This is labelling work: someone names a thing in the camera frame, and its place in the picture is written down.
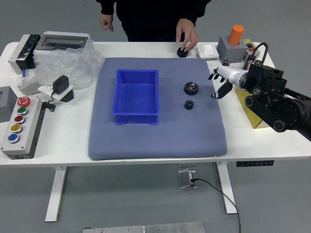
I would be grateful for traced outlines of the person's right hand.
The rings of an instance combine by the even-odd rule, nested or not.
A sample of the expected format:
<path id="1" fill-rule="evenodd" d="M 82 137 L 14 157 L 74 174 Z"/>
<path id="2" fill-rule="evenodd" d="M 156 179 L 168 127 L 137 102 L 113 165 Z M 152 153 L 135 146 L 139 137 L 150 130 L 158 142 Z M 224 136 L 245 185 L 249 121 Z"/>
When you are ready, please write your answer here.
<path id="1" fill-rule="evenodd" d="M 113 28 L 113 15 L 104 15 L 101 14 L 99 18 L 99 23 L 104 31 L 109 30 L 110 32 L 114 31 Z"/>

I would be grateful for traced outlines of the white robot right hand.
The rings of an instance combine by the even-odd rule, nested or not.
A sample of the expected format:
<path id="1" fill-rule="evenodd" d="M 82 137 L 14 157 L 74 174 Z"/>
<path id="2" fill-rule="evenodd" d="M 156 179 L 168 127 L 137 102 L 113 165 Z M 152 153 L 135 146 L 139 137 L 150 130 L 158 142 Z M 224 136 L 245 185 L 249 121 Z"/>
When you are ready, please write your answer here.
<path id="1" fill-rule="evenodd" d="M 242 91 L 245 91 L 244 81 L 248 74 L 247 70 L 243 70 L 236 67 L 231 66 L 219 66 L 214 69 L 213 73 L 209 76 L 209 80 L 216 80 L 221 78 L 220 82 L 225 83 L 214 93 L 211 95 L 214 99 L 221 99 L 226 94 L 228 94 L 231 90 L 233 85 L 236 85 Z"/>

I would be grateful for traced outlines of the person's left hand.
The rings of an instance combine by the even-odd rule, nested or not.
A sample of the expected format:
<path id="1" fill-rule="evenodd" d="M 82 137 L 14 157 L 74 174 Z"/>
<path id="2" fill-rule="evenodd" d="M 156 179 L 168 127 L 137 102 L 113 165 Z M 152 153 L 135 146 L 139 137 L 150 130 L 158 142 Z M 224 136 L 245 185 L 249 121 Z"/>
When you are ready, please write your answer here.
<path id="1" fill-rule="evenodd" d="M 184 41 L 181 50 L 192 50 L 199 42 L 199 36 L 194 24 L 188 19 L 180 19 L 176 26 L 176 43 L 181 42 L 181 36 L 184 34 Z"/>

